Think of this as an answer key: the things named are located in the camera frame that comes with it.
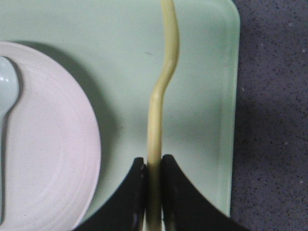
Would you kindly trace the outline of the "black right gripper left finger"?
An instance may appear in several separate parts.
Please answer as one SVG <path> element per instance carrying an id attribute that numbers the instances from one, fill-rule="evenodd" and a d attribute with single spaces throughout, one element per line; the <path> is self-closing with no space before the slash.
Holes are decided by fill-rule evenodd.
<path id="1" fill-rule="evenodd" d="M 147 195 L 147 168 L 133 160 L 126 177 L 107 202 L 76 231 L 141 231 Z"/>

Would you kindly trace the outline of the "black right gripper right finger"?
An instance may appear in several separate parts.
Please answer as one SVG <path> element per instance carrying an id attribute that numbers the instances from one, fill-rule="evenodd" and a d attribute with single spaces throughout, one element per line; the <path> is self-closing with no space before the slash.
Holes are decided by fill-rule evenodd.
<path id="1" fill-rule="evenodd" d="M 163 156 L 160 177 L 166 231 L 248 230 L 203 197 L 183 173 L 174 156 Z"/>

